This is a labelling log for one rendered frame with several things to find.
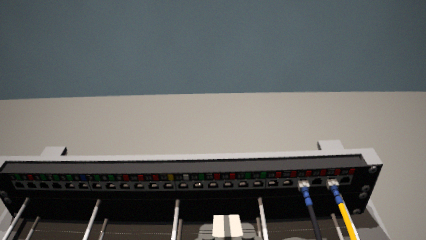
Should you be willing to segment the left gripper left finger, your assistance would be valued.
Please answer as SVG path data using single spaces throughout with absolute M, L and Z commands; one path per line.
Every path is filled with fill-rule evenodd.
M 228 240 L 226 215 L 214 215 L 213 224 L 201 226 L 195 240 Z

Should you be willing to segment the black cable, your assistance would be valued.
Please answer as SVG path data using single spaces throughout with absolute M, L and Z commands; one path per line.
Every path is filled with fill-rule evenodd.
M 315 212 L 314 212 L 314 209 L 313 209 L 313 203 L 312 203 L 311 198 L 306 198 L 305 204 L 306 204 L 306 207 L 308 208 L 308 211 L 309 211 L 309 215 L 310 215 L 311 222 L 312 222 L 312 225 L 313 225 L 316 240 L 322 240 L 322 236 L 321 236 L 320 229 L 319 229 L 319 226 L 318 226 L 318 222 L 317 222 L 317 219 L 316 219 L 316 216 L 315 216 Z

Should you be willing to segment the yellow cable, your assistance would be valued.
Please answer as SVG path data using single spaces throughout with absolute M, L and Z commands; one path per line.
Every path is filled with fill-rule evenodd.
M 347 212 L 345 210 L 345 207 L 343 205 L 344 203 L 343 203 L 342 198 L 340 196 L 336 196 L 335 197 L 335 201 L 336 201 L 336 204 L 339 207 L 340 212 L 342 214 L 343 220 L 345 222 L 347 231 L 348 231 L 349 236 L 350 236 L 350 240 L 357 240 L 356 236 L 355 236 L 355 233 L 354 233 L 354 230 L 353 230 L 353 227 L 351 225 L 351 222 L 349 220 L 349 217 L 348 217 Z

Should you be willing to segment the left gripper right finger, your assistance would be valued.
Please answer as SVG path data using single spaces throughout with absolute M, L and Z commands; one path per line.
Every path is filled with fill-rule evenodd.
M 255 236 L 256 232 L 253 225 L 249 223 L 240 223 L 239 215 L 226 215 L 228 240 L 263 240 Z M 252 235 L 253 234 L 253 235 Z M 292 237 L 284 240 L 306 240 L 303 238 Z

